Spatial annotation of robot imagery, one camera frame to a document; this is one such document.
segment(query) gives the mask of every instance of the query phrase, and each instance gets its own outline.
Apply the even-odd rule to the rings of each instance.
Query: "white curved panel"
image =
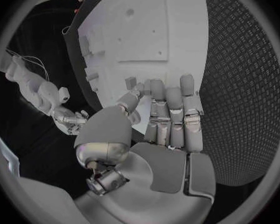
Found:
[[[179,78],[191,73],[195,89],[201,86],[208,46],[205,0],[102,0],[78,29],[89,41],[86,74],[103,107],[114,105],[127,92],[125,79],[138,82],[160,78],[179,86]],[[149,99],[137,111],[145,133]]]

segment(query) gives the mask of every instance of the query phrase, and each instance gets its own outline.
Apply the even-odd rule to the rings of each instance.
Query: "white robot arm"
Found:
[[[16,82],[23,97],[35,108],[47,116],[51,116],[56,126],[67,135],[77,135],[82,125],[88,120],[85,111],[73,113],[62,104],[69,98],[67,88],[58,88],[40,75],[29,71],[25,61],[20,56],[11,56],[5,53],[0,70],[6,78]]]

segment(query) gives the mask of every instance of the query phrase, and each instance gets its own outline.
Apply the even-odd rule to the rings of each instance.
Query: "black mesh surface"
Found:
[[[239,186],[264,175],[278,147],[280,69],[261,26],[238,0],[206,1],[204,151],[216,181]]]

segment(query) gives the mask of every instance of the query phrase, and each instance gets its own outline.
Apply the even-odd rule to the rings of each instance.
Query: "humanoid robot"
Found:
[[[20,56],[6,53],[0,70],[61,131],[77,136],[78,162],[90,170],[88,205],[98,202],[121,223],[203,222],[214,202],[215,176],[209,156],[201,153],[203,109],[192,75],[181,76],[175,88],[166,89],[160,79],[138,83],[115,106],[89,118],[63,107],[67,89],[29,71]],[[144,141],[131,148],[131,115],[143,96],[151,97],[149,123]]]

